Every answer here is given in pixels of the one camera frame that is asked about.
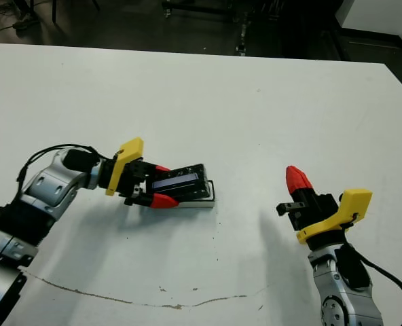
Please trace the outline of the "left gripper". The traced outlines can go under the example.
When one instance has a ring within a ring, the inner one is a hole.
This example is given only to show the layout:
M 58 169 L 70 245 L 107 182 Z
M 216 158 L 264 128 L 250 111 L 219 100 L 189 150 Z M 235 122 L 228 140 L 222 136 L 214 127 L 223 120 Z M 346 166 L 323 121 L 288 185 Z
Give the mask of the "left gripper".
M 152 174 L 170 172 L 169 168 L 143 161 L 144 141 L 134 138 L 120 146 L 111 159 L 104 159 L 100 168 L 98 186 L 105 189 L 107 196 L 118 195 L 124 204 L 137 204 L 153 209 L 170 209 L 179 202 L 164 194 L 148 194 L 141 184 Z

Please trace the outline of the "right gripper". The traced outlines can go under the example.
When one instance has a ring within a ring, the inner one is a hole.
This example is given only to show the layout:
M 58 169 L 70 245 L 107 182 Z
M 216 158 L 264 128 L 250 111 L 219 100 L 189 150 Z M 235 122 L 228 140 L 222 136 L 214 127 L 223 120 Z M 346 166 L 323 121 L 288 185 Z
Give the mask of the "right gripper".
M 276 211 L 288 215 L 298 242 L 312 251 L 346 242 L 346 230 L 365 217 L 373 195 L 367 189 L 347 189 L 336 202 L 332 194 L 317 194 L 295 166 L 286 168 L 286 184 L 293 201 L 278 204 Z

